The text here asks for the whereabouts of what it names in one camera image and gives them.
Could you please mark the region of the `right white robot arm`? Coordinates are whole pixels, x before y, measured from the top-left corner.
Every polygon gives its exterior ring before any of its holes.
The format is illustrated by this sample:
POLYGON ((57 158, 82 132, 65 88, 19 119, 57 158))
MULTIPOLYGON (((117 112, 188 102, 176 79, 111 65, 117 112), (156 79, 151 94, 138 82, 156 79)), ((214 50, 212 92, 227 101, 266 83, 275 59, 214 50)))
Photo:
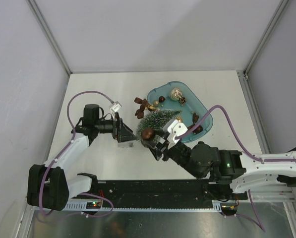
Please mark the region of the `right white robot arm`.
POLYGON ((220 150, 202 141, 193 148, 181 141, 170 146, 165 137, 151 134, 143 135, 141 142, 157 161, 171 159, 196 179, 207 178, 219 184, 218 194, 223 199, 272 184, 296 187, 296 148, 252 159, 242 151, 220 150))

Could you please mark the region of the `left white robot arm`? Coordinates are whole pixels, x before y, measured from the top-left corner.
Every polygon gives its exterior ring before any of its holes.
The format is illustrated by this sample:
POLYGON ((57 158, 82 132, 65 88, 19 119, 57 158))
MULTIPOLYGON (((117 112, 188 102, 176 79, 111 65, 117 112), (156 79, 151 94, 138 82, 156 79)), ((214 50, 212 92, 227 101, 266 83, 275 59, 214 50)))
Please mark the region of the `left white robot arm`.
POLYGON ((68 144, 54 158, 30 168, 27 189, 29 205, 61 211, 73 197, 83 193, 93 198, 98 194, 95 175, 79 173, 67 179, 70 167, 99 134, 111 134, 119 143, 136 140, 133 131, 123 123, 118 113, 112 119, 104 119, 100 117, 100 112, 102 108, 97 104, 85 105, 83 116, 72 130, 72 139, 68 144))

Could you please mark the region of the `large silver gold bauble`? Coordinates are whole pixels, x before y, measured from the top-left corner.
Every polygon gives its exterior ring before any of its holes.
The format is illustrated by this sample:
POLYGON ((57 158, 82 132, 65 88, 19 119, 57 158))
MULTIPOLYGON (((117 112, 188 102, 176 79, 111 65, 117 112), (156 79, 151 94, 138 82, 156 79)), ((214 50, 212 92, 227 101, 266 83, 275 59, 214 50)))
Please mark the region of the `large silver gold bauble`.
POLYGON ((182 98, 182 91, 178 88, 174 88, 171 92, 170 92, 170 98, 174 101, 178 101, 182 98))

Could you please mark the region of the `brown ribbon bow garland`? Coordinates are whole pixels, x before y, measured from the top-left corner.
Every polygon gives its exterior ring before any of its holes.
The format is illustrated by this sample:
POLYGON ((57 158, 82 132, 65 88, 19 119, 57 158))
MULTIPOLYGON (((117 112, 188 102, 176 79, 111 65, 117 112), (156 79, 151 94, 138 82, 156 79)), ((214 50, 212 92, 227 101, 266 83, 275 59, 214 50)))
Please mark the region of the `brown ribbon bow garland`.
POLYGON ((144 118, 144 112, 145 111, 153 112, 153 111, 158 111, 159 110, 158 107, 150 104, 146 99, 140 99, 140 98, 136 97, 134 99, 134 102, 140 105, 139 109, 137 109, 136 112, 135 112, 135 116, 138 119, 144 118))

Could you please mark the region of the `small dark red bauble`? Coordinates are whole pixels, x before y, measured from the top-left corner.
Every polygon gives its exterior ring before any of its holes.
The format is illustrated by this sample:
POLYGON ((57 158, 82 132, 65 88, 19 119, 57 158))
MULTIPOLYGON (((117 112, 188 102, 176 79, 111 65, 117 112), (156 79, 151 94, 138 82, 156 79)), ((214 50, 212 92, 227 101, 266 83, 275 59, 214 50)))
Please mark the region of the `small dark red bauble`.
POLYGON ((158 101, 159 101, 160 103, 163 103, 163 102, 165 101, 165 97, 160 96, 160 97, 158 98, 158 101))

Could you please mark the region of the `brown matte bauble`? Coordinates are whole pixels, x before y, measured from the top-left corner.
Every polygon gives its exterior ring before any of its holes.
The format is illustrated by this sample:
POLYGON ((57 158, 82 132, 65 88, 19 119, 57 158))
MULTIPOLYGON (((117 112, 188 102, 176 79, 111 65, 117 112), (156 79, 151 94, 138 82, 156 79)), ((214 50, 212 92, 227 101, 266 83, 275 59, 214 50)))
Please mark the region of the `brown matte bauble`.
POLYGON ((152 128, 146 128, 141 132, 141 139, 145 141, 149 141, 154 139, 155 137, 155 130, 152 128))

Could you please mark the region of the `clear battery box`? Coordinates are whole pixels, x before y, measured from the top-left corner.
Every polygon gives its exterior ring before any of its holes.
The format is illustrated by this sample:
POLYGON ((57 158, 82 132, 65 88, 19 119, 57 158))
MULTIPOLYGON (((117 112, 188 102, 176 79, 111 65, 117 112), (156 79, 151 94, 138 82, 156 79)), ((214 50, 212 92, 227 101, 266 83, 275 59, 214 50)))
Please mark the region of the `clear battery box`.
POLYGON ((132 148, 133 146, 134 146, 134 142, 133 141, 127 141, 127 142, 118 143, 118 147, 119 148, 132 148))

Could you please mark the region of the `small green christmas tree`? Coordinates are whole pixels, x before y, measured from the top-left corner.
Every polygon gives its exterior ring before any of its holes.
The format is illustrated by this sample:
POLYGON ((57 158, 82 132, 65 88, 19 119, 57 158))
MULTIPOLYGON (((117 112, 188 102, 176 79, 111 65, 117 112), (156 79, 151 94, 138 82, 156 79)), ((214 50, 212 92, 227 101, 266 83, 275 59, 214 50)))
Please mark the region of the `small green christmas tree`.
POLYGON ((135 116, 140 120, 136 129, 137 140, 146 148, 142 142, 141 133, 147 128, 162 130, 170 120, 175 119, 180 113, 180 110, 162 109, 151 111, 147 115, 144 115, 144 113, 138 109, 135 112, 135 116))

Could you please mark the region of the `brown ribbon bow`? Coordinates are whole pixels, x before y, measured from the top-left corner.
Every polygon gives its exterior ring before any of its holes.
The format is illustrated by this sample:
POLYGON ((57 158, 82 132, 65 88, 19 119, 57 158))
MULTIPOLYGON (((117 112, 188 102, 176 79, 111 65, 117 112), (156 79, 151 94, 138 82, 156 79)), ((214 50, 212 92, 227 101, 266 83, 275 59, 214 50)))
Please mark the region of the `brown ribbon bow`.
POLYGON ((198 120, 199 120, 199 115, 197 115, 196 113, 194 113, 192 115, 192 123, 193 124, 196 124, 198 122, 198 120))

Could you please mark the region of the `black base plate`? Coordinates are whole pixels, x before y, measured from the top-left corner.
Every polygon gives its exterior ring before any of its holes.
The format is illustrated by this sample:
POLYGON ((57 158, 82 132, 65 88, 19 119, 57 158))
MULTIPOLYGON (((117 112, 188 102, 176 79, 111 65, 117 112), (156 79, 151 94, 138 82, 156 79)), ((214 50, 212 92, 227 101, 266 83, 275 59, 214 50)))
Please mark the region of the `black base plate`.
POLYGON ((212 208, 213 200, 248 199, 246 192, 236 194, 228 184, 206 179, 95 180, 87 193, 103 195, 115 209, 200 209, 212 208))

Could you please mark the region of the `teal plastic tray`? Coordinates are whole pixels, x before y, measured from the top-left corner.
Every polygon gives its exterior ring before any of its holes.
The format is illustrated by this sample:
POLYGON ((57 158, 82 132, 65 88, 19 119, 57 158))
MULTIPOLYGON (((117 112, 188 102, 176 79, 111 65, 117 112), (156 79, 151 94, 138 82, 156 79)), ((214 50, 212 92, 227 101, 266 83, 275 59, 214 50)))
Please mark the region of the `teal plastic tray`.
MULTIPOLYGON (((165 97, 165 101, 162 104, 162 109, 169 109, 180 111, 179 118, 185 124, 186 127, 195 125, 206 113, 206 107, 201 103, 193 91, 184 83, 179 81, 172 81, 164 84, 158 88, 151 90, 147 95, 147 101, 149 103, 158 100, 161 96, 165 97), (171 93, 174 89, 178 89, 182 96, 185 97, 186 102, 181 104, 179 101, 175 101, 171 98, 171 93)), ((209 115, 199 126, 197 130, 190 135, 182 139, 183 143, 189 143, 200 139, 207 134, 213 126, 213 118, 209 115)))

